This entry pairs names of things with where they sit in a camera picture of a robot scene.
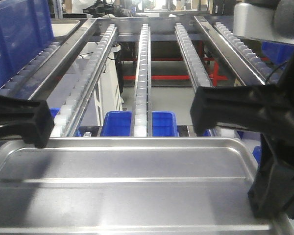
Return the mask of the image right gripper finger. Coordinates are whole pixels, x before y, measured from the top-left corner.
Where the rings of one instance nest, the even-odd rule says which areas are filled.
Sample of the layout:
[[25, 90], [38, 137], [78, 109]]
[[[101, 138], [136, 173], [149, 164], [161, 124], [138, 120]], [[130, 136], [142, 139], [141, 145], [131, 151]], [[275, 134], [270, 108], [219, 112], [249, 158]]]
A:
[[261, 137], [261, 158], [248, 199], [253, 215], [294, 219], [294, 146]]

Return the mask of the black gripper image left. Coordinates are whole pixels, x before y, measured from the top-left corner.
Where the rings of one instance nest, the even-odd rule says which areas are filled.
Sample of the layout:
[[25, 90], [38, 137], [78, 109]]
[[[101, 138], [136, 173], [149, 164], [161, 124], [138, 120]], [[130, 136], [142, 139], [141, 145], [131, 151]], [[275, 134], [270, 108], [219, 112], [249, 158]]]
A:
[[22, 139], [46, 147], [54, 127], [45, 100], [24, 100], [0, 95], [0, 141]]

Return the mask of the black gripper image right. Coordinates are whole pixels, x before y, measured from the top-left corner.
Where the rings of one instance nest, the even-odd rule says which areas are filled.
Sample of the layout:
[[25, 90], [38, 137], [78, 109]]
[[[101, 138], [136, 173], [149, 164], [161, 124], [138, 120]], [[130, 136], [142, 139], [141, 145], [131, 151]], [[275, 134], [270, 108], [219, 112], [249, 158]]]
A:
[[190, 114], [196, 134], [216, 126], [259, 132], [294, 166], [294, 53], [276, 84], [198, 87]]

